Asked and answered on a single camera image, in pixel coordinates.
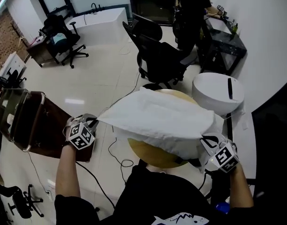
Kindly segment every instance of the white cloth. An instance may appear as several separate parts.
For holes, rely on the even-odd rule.
[[[182,159],[201,158],[202,134],[222,132],[223,119],[196,104],[140,88],[97,118],[113,125],[117,137],[144,141]]]

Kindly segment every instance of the black office chair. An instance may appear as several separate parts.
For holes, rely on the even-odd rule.
[[[34,203],[43,203],[43,199],[39,199],[37,201],[33,201],[31,198],[30,188],[32,187],[31,184],[28,186],[28,192],[23,192],[17,186],[14,187],[4,187],[0,185],[0,194],[5,197],[12,197],[13,206],[10,206],[8,203],[9,209],[14,216],[13,209],[16,209],[19,215],[22,218],[27,219],[32,216],[31,211],[35,211],[40,217],[44,217],[42,213],[40,213],[37,208],[34,206]]]
[[[163,83],[169,89],[169,81],[174,80],[176,85],[182,81],[187,67],[193,60],[184,63],[184,55],[168,43],[161,43],[162,29],[155,22],[133,14],[134,20],[123,26],[139,49],[137,63],[141,77],[147,77],[152,83]],[[142,62],[147,63],[147,71],[142,68]]]
[[[27,80],[25,77],[18,78],[19,74],[17,70],[14,70],[13,73],[10,73],[10,71],[8,71],[7,74],[9,75],[8,79],[0,76],[0,86],[2,86],[3,88],[20,88],[21,83],[24,80]]]
[[[53,37],[58,33],[63,33],[66,36],[66,39],[58,41],[54,45],[54,49],[62,54],[69,50],[69,54],[62,60],[62,65],[64,66],[64,62],[70,58],[70,67],[74,68],[73,60],[76,55],[85,55],[88,57],[88,53],[79,52],[81,48],[86,48],[85,45],[78,47],[77,49],[73,50],[73,46],[80,40],[80,36],[78,35],[77,29],[75,27],[76,22],[70,23],[74,27],[75,34],[73,34],[65,25],[63,16],[51,15],[49,16],[45,22],[44,27],[41,31],[49,37],[52,41]]]

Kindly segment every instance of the hand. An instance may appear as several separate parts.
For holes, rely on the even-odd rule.
[[[74,126],[74,125],[76,125],[78,123],[78,121],[73,121],[73,120],[74,120],[74,117],[71,117],[66,122],[66,125],[67,125],[66,132],[65,132],[66,141],[68,141],[68,138],[69,138],[72,126]]]

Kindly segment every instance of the cable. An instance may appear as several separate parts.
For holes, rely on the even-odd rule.
[[[115,209],[115,205],[114,203],[111,201],[111,199],[105,194],[104,190],[102,189],[100,183],[98,182],[97,178],[95,177],[95,175],[93,175],[93,173],[91,171],[89,171],[86,167],[84,167],[83,165],[79,164],[77,161],[76,161],[76,164],[81,166],[82,168],[84,168],[87,172],[90,173],[91,176],[94,177],[94,179],[96,180],[98,186],[100,187],[101,191],[103,192],[103,194],[106,196],[106,198],[109,200],[109,202],[111,203],[112,207]]]
[[[245,114],[245,112],[244,112],[244,111],[239,110],[239,111],[235,112],[234,114],[230,115],[229,117],[224,118],[223,120],[229,119],[229,118],[233,117],[234,115],[236,115],[236,114],[238,114],[238,113],[241,113],[240,115],[244,115],[244,114]]]
[[[206,181],[206,175],[207,175],[207,173],[205,173],[204,181],[203,181],[203,184],[200,186],[199,191],[201,190],[201,188],[202,188],[202,187],[203,187],[203,185],[205,184],[205,181]]]
[[[34,169],[35,169],[35,172],[36,172],[36,174],[37,174],[37,177],[38,177],[38,181],[39,181],[39,183],[41,184],[41,186],[42,186],[42,188],[44,189],[45,193],[50,194],[49,192],[47,192],[47,191],[45,190],[44,186],[42,185],[42,183],[41,183],[41,181],[40,181],[40,179],[39,179],[39,176],[38,176],[37,170],[36,170],[36,168],[35,168],[35,165],[34,165],[34,163],[33,163],[33,161],[32,161],[32,158],[31,158],[31,155],[30,155],[30,153],[29,153],[29,152],[28,152],[28,155],[29,155],[29,157],[30,157],[31,163],[32,163],[32,164],[33,164],[33,166],[34,166]]]
[[[136,85],[135,85],[135,87],[133,88],[133,90],[130,91],[127,95],[125,95],[125,96],[123,96],[122,98],[120,98],[119,100],[123,99],[124,97],[126,97],[126,96],[128,96],[129,94],[131,94],[132,92],[134,92],[135,88],[137,87],[137,83],[138,83],[139,76],[140,76],[140,73],[138,74],[137,81],[136,81]],[[111,108],[115,103],[111,104],[110,107],[104,108],[104,109],[100,112],[100,114],[98,115],[98,117],[99,117],[103,112],[105,112],[106,110],[108,110],[109,108]]]
[[[219,13],[219,12],[218,12]],[[215,17],[216,15],[218,15],[218,13],[214,14],[213,16],[210,16],[210,17]],[[206,18],[205,20],[209,19],[210,17]],[[204,21],[205,21],[204,20]]]
[[[135,88],[137,87],[137,83],[138,83],[139,76],[140,76],[140,73],[138,74],[137,81],[136,81],[136,85],[135,85],[135,87],[133,88],[133,90],[130,91],[127,95],[125,95],[125,96],[123,96],[122,98],[120,98],[119,100],[121,100],[121,99],[123,99],[124,97],[128,96],[129,94],[131,94],[131,93],[135,90]]]
[[[128,44],[128,43],[126,43],[126,44],[119,50],[119,52],[118,52],[119,55],[127,55],[127,54],[130,53],[131,50],[130,50],[129,47],[128,47],[128,51],[127,51],[126,53],[120,53],[120,51],[123,50],[127,44]]]
[[[120,162],[120,161],[117,159],[117,157],[114,156],[114,155],[110,152],[110,147],[111,147],[114,143],[116,143],[116,142],[117,142],[117,138],[115,138],[115,141],[108,147],[108,151],[109,151],[110,155],[111,155],[112,157],[114,157],[114,158],[116,159],[116,161],[120,164],[121,176],[123,177],[123,180],[124,180],[124,182],[125,182],[125,184],[126,184],[126,180],[124,179],[124,174],[123,174],[123,169],[122,169],[122,168],[123,168],[123,167],[132,167],[132,166],[134,165],[134,162],[133,162],[132,160],[130,160],[130,159],[124,159],[124,160],[122,160],[122,162]],[[131,164],[131,165],[123,165],[123,163],[124,163],[125,161],[131,162],[132,164]]]

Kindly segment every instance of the wrist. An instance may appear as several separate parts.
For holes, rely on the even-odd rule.
[[[75,148],[75,146],[73,146],[69,141],[66,141],[65,144],[63,145],[62,150],[72,150],[74,152],[77,151],[77,149]]]
[[[233,169],[230,175],[234,177],[239,173],[243,173],[243,168],[240,163],[237,164],[237,166],[235,167],[235,169]]]

